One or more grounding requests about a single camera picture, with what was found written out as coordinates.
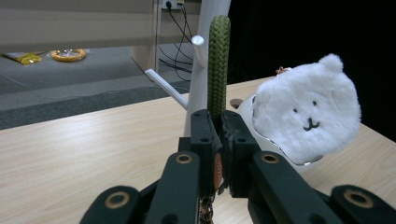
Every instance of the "black cable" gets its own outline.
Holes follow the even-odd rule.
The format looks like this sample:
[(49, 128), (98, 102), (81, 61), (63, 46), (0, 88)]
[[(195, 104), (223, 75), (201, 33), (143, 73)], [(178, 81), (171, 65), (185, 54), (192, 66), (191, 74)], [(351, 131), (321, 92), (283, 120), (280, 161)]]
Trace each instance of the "black cable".
[(177, 70), (181, 70), (182, 72), (185, 72), (185, 73), (191, 73), (191, 70), (189, 70), (189, 69), (187, 69), (187, 68), (183, 68), (183, 67), (180, 67), (180, 66), (176, 66), (176, 67), (175, 67), (174, 64), (169, 63), (169, 62), (167, 62), (167, 61), (164, 61), (164, 60), (162, 60), (162, 59), (159, 59), (159, 61), (160, 61), (161, 63), (163, 63), (164, 65), (168, 66), (168, 67), (176, 68)]
[(192, 38), (191, 29), (190, 29), (189, 23), (187, 22), (187, 11), (186, 11), (186, 8), (184, 7), (184, 4), (181, 4), (181, 3), (177, 3), (177, 4), (181, 7), (181, 10), (183, 11), (184, 20), (187, 23), (187, 28), (189, 29), (190, 37)]
[(178, 24), (178, 22), (176, 21), (175, 17), (173, 16), (170, 7), (168, 7), (168, 12), (169, 12), (169, 15), (172, 17), (172, 20), (173, 20), (173, 21), (175, 22), (175, 24), (177, 25), (178, 29), (179, 29), (179, 30), (181, 31), (181, 33), (183, 34), (183, 36), (185, 36), (185, 37), (187, 38), (187, 40), (191, 43), (191, 40), (189, 39), (188, 36), (186, 36), (185, 31), (183, 31), (183, 29), (181, 29), (180, 25)]
[(188, 59), (190, 59), (190, 60), (193, 61), (193, 59), (190, 58), (189, 56), (187, 56), (187, 55), (181, 50), (181, 48), (179, 48), (176, 44), (174, 44), (174, 45), (175, 45), (175, 47), (176, 47), (178, 50), (180, 50), (180, 53), (183, 54), (184, 57), (186, 57), (186, 58), (188, 58)]
[(191, 60), (192, 60), (192, 58), (190, 58), (190, 57), (188, 57), (187, 55), (185, 55), (184, 52), (182, 52), (182, 50), (181, 50), (181, 45), (182, 45), (182, 43), (183, 43), (184, 38), (186, 38), (186, 39), (191, 43), (191, 40), (189, 39), (189, 37), (186, 36), (186, 27), (188, 27), (191, 37), (192, 37), (192, 34), (191, 34), (190, 26), (189, 26), (189, 24), (188, 24), (188, 22), (187, 22), (186, 9), (185, 9), (185, 7), (184, 7), (183, 4), (178, 4), (178, 5), (181, 7), (182, 12), (183, 12), (183, 17), (184, 17), (184, 27), (183, 27), (183, 29), (180, 27), (180, 25), (178, 24), (178, 22), (176, 21), (175, 17), (174, 17), (173, 14), (172, 14), (172, 11), (171, 11), (172, 4), (171, 4), (170, 2), (166, 2), (166, 7), (168, 8), (169, 15), (172, 17), (173, 21), (175, 22), (175, 24), (177, 25), (178, 29), (181, 31), (181, 33), (183, 34), (183, 36), (181, 37), (179, 46), (177, 46), (177, 45), (175, 44), (175, 46), (177, 47), (177, 54), (176, 54), (176, 58), (173, 60), (173, 61), (174, 61), (173, 66), (171, 66), (170, 63), (166, 63), (166, 62), (164, 62), (164, 61), (162, 61), (162, 63), (165, 63), (166, 65), (175, 68), (175, 72), (176, 72), (177, 76), (178, 76), (180, 79), (185, 80), (185, 81), (189, 81), (189, 80), (187, 80), (187, 79), (181, 77), (180, 74), (179, 74), (178, 71), (177, 71), (177, 69), (178, 69), (178, 70), (181, 70), (181, 71), (185, 71), (185, 72), (186, 72), (186, 70), (187, 70), (187, 69), (184, 69), (184, 68), (180, 69), (180, 67), (177, 66), (177, 63), (178, 63), (177, 56), (178, 56), (178, 54), (179, 54), (180, 52), (181, 52), (185, 57), (187, 57), (188, 59), (191, 59)]
[[(163, 52), (163, 49), (162, 49), (161, 47), (159, 47), (159, 48), (160, 48), (160, 51), (163, 53), (163, 55), (164, 55), (166, 58), (168, 58), (168, 59), (170, 59), (170, 60), (172, 60), (172, 61), (175, 61), (175, 59), (173, 59), (173, 58), (169, 57), (168, 55), (166, 55), (165, 52)], [(192, 58), (190, 58), (189, 56), (185, 55), (185, 54), (183, 53), (183, 51), (181, 51), (181, 53), (182, 53), (186, 58), (192, 60)], [(188, 65), (192, 65), (192, 63), (186, 63), (186, 62), (182, 62), (182, 61), (177, 61), (177, 62), (178, 62), (178, 63), (188, 64)]]

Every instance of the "yellow package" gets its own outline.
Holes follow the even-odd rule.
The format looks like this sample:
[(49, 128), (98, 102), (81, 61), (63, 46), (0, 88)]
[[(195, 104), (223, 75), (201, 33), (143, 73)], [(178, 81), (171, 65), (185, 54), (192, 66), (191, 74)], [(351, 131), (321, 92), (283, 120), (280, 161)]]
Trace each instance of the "yellow package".
[(41, 61), (40, 56), (29, 52), (2, 53), (2, 55), (23, 65)]

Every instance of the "white plush toy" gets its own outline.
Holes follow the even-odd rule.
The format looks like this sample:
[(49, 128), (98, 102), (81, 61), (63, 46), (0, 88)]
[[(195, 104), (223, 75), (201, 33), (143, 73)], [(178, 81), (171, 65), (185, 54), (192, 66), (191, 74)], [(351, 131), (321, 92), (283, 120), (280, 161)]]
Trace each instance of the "white plush toy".
[(355, 86), (335, 54), (264, 81), (251, 103), (254, 130), (297, 165), (343, 148), (361, 125)]

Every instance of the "white pole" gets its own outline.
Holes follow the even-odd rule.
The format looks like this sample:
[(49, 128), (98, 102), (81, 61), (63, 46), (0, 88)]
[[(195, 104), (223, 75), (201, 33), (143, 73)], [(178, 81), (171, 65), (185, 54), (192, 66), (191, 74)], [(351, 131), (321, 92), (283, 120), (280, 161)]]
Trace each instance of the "white pole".
[[(197, 34), (204, 39), (204, 49), (209, 49), (210, 23), (218, 15), (228, 16), (231, 0), (202, 0)], [(191, 114), (197, 110), (207, 109), (207, 67), (199, 64), (194, 55), (191, 72), (189, 102), (187, 105), (184, 136), (191, 136)]]

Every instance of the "plush toy nose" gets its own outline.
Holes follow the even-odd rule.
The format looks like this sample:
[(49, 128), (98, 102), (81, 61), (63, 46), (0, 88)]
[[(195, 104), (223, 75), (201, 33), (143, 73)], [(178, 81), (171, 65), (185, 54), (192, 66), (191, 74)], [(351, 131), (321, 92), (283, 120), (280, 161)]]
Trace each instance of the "plush toy nose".
[(314, 124), (313, 122), (312, 122), (312, 118), (309, 118), (308, 119), (308, 124), (309, 124), (309, 127), (307, 127), (307, 128), (305, 128), (304, 127), (304, 130), (306, 130), (307, 132), (309, 132), (311, 129), (313, 129), (313, 128), (317, 128), (317, 127), (319, 127), (319, 122), (317, 122), (316, 124)]

